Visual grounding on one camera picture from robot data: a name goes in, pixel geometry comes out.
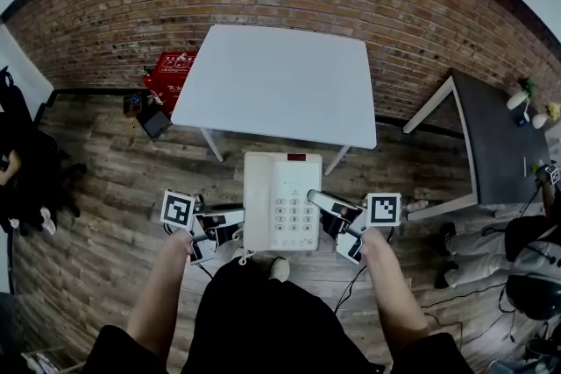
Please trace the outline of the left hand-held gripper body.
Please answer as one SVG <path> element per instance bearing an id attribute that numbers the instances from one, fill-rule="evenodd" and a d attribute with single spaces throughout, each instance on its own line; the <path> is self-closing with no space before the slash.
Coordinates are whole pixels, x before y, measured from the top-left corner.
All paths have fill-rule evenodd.
<path id="1" fill-rule="evenodd" d="M 213 259 L 217 248 L 216 242 L 205 233 L 199 216 L 195 214 L 195 205 L 194 196 L 166 190 L 160 211 L 160 221 L 168 234 L 183 229 L 191 235 L 192 265 Z"/>

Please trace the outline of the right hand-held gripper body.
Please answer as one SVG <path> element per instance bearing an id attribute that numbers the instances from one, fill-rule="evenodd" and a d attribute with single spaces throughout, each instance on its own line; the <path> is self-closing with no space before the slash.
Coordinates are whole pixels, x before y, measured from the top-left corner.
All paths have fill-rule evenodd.
<path id="1" fill-rule="evenodd" d="M 400 194 L 368 194 L 366 205 L 345 204 L 338 211 L 343 224 L 337 233 L 336 252 L 359 264 L 362 235 L 370 228 L 395 228 L 401 224 Z"/>

